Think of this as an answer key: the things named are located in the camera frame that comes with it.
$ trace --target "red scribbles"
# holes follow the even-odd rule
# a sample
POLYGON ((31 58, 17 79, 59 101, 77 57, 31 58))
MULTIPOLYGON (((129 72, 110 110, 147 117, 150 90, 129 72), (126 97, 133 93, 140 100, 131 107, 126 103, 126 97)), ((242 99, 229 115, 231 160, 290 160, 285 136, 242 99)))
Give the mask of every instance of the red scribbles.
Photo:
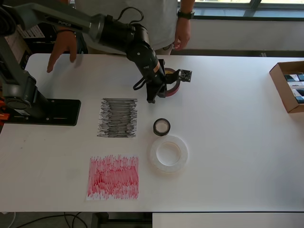
POLYGON ((91 157, 87 200, 137 198, 137 156, 91 157))

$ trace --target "black tape roll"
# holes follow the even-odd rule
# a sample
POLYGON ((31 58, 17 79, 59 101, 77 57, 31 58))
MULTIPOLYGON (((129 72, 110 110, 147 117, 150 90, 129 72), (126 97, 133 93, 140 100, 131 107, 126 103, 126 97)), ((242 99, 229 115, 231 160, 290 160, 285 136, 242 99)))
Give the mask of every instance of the black tape roll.
POLYGON ((156 134, 156 135, 158 135, 158 136, 167 135, 167 134, 169 133, 170 129, 171 129, 171 125, 170 125, 169 121, 166 120, 166 119, 163 119, 163 118, 156 120, 156 121, 154 122, 154 124, 153 124, 153 132, 154 132, 154 134, 156 134), (167 125, 167 130, 164 131, 164 132, 159 132, 159 131, 156 129, 156 125, 157 125, 158 123, 161 123, 161 122, 163 122, 163 123, 165 123, 165 124, 167 125))

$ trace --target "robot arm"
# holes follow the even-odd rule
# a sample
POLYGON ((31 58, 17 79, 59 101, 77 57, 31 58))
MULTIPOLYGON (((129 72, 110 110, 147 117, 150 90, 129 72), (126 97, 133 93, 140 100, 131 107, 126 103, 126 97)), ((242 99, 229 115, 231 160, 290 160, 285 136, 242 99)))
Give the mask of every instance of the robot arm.
POLYGON ((124 24, 102 14, 90 17, 56 0, 4 0, 0 5, 0 79, 7 105, 20 114, 42 118, 50 107, 37 90, 35 79, 17 66, 3 36, 13 34, 17 24, 28 30, 40 22, 86 33, 94 42, 126 53, 143 76, 133 88, 146 83, 149 103, 155 103, 157 95, 166 97, 167 84, 190 81, 191 71, 178 70, 166 77, 164 62, 157 59, 148 32, 140 24, 124 24))

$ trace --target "white shirt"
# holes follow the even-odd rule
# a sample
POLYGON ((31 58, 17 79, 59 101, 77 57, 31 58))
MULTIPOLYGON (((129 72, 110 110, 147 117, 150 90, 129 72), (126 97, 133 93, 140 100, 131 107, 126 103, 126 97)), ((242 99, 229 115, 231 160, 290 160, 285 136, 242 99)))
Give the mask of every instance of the white shirt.
MULTIPOLYGON (((117 19, 120 12, 126 7, 135 7, 143 12, 144 19, 140 22, 148 33, 150 45, 154 50, 166 47, 174 42, 177 20, 177 0, 75 0, 76 9, 90 16, 96 14, 111 15, 117 19)), ((128 9, 119 20, 129 23, 139 20, 141 15, 134 9, 128 9)), ((94 43, 84 34, 86 44, 91 48, 122 54, 112 48, 94 43)))

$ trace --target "window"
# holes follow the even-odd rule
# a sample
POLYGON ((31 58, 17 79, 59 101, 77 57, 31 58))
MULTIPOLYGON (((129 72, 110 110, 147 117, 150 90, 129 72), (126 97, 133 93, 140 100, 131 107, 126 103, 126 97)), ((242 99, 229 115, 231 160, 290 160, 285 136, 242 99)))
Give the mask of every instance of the window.
POLYGON ((304 19, 304 0, 195 0, 194 8, 196 16, 304 19))
POLYGON ((304 4, 304 0, 262 0, 261 3, 271 3, 271 4, 304 4))

